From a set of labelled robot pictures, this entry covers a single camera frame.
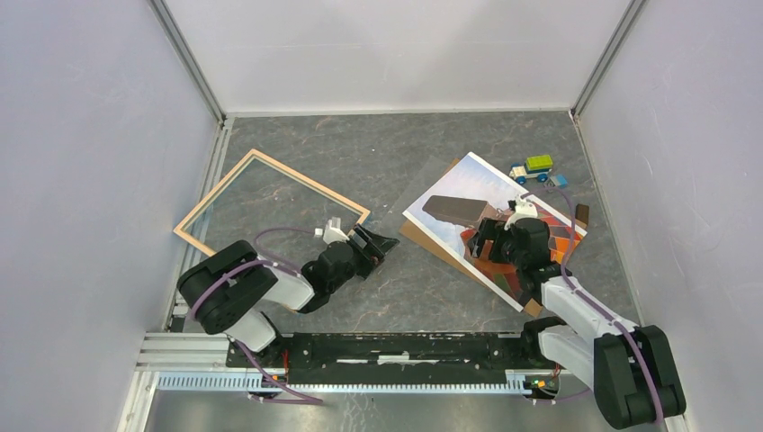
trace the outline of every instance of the cable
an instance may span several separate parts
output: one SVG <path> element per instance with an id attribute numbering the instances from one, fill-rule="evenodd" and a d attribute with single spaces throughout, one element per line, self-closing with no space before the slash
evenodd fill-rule
<path id="1" fill-rule="evenodd" d="M 192 308 L 188 311 L 188 314 L 186 315 L 187 318 L 190 318 L 191 320 L 196 319 L 196 312 L 199 310 L 199 308 L 202 306 L 204 301 L 206 301 L 218 288 L 220 288 L 224 283 L 226 283 L 228 280 L 230 280 L 231 277 L 238 275 L 239 273 L 243 272 L 244 270 L 247 270 L 248 268 L 254 267 L 254 266 L 269 266 L 271 268 L 274 268 L 276 270 L 285 272 L 285 273 L 292 273 L 288 269 L 285 268 L 279 268 L 279 266 L 272 262 L 265 259 L 256 259 L 254 261 L 246 262 L 242 265 L 239 265 L 238 267 L 234 268 L 233 270 L 227 272 L 223 276 L 220 277 L 215 283 L 210 285 L 209 288 L 205 292 L 202 293 L 202 295 L 196 300 L 196 302 L 193 304 Z M 243 342 L 235 341 L 236 345 L 241 349 L 241 351 L 244 353 L 244 356 L 247 357 L 249 360 L 249 363 L 251 363 L 259 373 L 263 375 L 266 381 L 271 383 L 272 385 L 278 387 L 279 389 L 283 390 L 284 392 L 287 392 L 291 395 L 297 396 L 298 398 L 302 398 L 301 400 L 292 400 L 292 399 L 264 399 L 260 398 L 261 402 L 266 403 L 287 403 L 292 405 L 321 405 L 323 404 L 323 400 L 314 398 L 312 396 L 308 396 L 307 394 L 300 393 L 298 391 L 292 390 L 286 385 L 282 384 L 281 382 L 276 381 L 273 376 L 271 376 L 269 373 L 265 372 L 265 369 L 256 361 L 255 357 L 252 355 L 252 352 L 249 350 L 248 346 L 246 346 Z"/>
<path id="2" fill-rule="evenodd" d="M 570 207 L 570 243 L 567 247 L 567 250 L 564 251 L 564 256 L 561 258 L 561 277 L 564 279 L 564 282 L 567 283 L 569 288 L 572 290 L 573 293 L 577 294 L 585 303 L 588 304 L 591 308 L 593 308 L 595 311 L 597 311 L 602 317 L 605 318 L 605 320 L 608 320 L 610 324 L 614 325 L 618 330 L 620 330 L 621 333 L 623 333 L 623 336 L 625 337 L 625 340 L 628 341 L 628 345 L 631 347 L 631 350 L 633 351 L 633 355 L 636 357 L 636 361 L 639 364 L 639 367 L 641 367 L 644 375 L 644 379 L 646 380 L 646 385 L 649 388 L 649 393 L 651 396 L 651 403 L 654 405 L 654 411 L 655 411 L 655 419 L 654 423 L 659 424 L 662 422 L 662 420 L 665 419 L 664 412 L 662 411 L 662 403 L 660 402 L 660 395 L 657 393 L 657 386 L 654 385 L 654 379 L 651 376 L 651 372 L 649 371 L 649 368 L 646 365 L 646 360 L 644 360 L 641 349 L 639 349 L 639 346 L 636 344 L 636 341 L 633 339 L 633 336 L 631 336 L 631 333 L 628 331 L 625 326 L 617 321 L 615 316 L 613 316 L 611 313 L 609 313 L 606 309 L 601 307 L 593 298 L 587 296 L 584 292 L 579 290 L 577 287 L 575 287 L 575 284 L 572 283 L 570 280 L 570 277 L 567 276 L 567 262 L 570 260 L 570 255 L 572 255 L 572 249 L 575 247 L 575 206 L 572 204 L 572 200 L 569 195 L 564 193 L 562 189 L 559 189 L 557 187 L 545 187 L 544 189 L 535 190 L 535 191 L 529 191 L 526 193 L 523 193 L 520 195 L 520 198 L 525 199 L 526 197 L 530 195 L 535 195 L 540 191 L 554 191 L 558 194 L 560 194 L 564 201 L 567 202 L 567 205 Z M 562 398 L 561 400 L 555 400 L 555 401 L 564 401 L 569 400 L 575 397 L 578 397 L 582 394 L 587 393 L 588 391 L 583 391 L 578 394 L 574 394 L 572 396 L 568 396 L 567 398 Z"/>
<path id="3" fill-rule="evenodd" d="M 267 234 L 269 232 L 274 232 L 274 231 L 293 231 L 293 232 L 304 232 L 305 234 L 312 234 L 314 232 L 314 230 L 313 229 L 296 228 L 296 227 L 274 227 L 274 228 L 264 229 L 264 230 L 260 231 L 259 233 L 257 233 L 257 235 L 255 236 L 255 240 L 254 240 L 255 249 L 256 249 L 256 251 L 260 255 L 264 255 L 266 257 L 270 257 L 271 259 L 273 259 L 275 261 L 280 261 L 280 262 L 284 263 L 286 266 L 291 267 L 292 269 L 294 269 L 296 271 L 300 271 L 301 266 L 299 264 L 294 263 L 294 262 L 290 261 L 289 259 L 276 254 L 272 250 L 268 249 L 267 247 L 262 246 L 259 243 L 258 240 L 262 236 L 264 236 L 265 234 Z"/>

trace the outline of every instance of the toy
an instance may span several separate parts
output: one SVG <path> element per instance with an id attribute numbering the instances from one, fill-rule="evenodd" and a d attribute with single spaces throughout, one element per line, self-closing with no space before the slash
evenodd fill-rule
<path id="1" fill-rule="evenodd" d="M 560 189 L 564 189 L 567 187 L 567 178 L 561 174 L 552 175 L 543 185 L 546 187 L 558 187 Z"/>
<path id="2" fill-rule="evenodd" d="M 549 155 L 528 157 L 525 164 L 514 164 L 508 176 L 513 178 L 520 185 L 524 185 L 528 178 L 537 178 L 543 183 L 548 180 L 548 173 L 551 172 L 553 161 Z"/>

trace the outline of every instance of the white panel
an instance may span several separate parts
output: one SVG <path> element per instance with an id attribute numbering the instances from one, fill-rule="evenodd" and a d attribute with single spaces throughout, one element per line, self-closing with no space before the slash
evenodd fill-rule
<path id="1" fill-rule="evenodd" d="M 582 130 L 696 431 L 760 430 L 763 4 L 649 2 Z"/>
<path id="2" fill-rule="evenodd" d="M 568 108 L 627 0 L 169 0 L 228 112 Z"/>
<path id="3" fill-rule="evenodd" d="M 114 430 L 216 124 L 148 2 L 0 11 L 0 430 Z"/>

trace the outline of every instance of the brown cardboard piece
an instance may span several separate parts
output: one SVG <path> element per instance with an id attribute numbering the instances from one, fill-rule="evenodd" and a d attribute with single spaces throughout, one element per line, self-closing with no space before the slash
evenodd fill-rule
<path id="1" fill-rule="evenodd" d="M 443 173 L 443 176 L 445 173 L 451 170 L 451 168 L 455 167 L 455 164 L 457 164 L 459 159 L 454 159 L 453 163 L 445 170 Z M 426 249 L 428 252 L 435 255 L 435 257 L 438 257 L 448 263 L 449 265 L 455 267 L 459 272 L 469 276 L 471 279 L 473 279 L 476 282 L 479 282 L 482 286 L 485 286 L 484 283 L 480 281 L 480 279 L 477 278 L 474 274 L 472 274 L 467 268 L 459 263 L 453 256 L 451 256 L 447 251 L 445 251 L 444 248 L 442 248 L 440 245 L 438 245 L 434 240 L 432 240 L 427 234 L 424 233 L 421 229 L 419 229 L 413 222 L 410 220 L 406 220 L 403 222 L 403 225 L 400 227 L 399 233 L 405 236 L 407 239 L 413 241 L 417 245 L 421 246 L 422 248 Z M 528 313 L 533 318 L 537 318 L 538 315 L 540 315 L 541 311 L 543 310 L 543 306 L 541 306 L 537 301 L 530 300 L 525 305 L 525 312 Z"/>

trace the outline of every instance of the white wall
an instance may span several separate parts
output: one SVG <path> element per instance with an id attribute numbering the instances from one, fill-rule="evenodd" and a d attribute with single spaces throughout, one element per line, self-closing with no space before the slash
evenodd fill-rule
<path id="1" fill-rule="evenodd" d="M 0 43 L 0 430 L 114 430 L 216 126 L 148 2 L 3 2 Z"/>
<path id="2" fill-rule="evenodd" d="M 229 113 L 569 108 L 627 0 L 167 0 Z"/>
<path id="3" fill-rule="evenodd" d="M 690 427 L 760 430 L 763 4 L 649 2 L 582 131 Z"/>

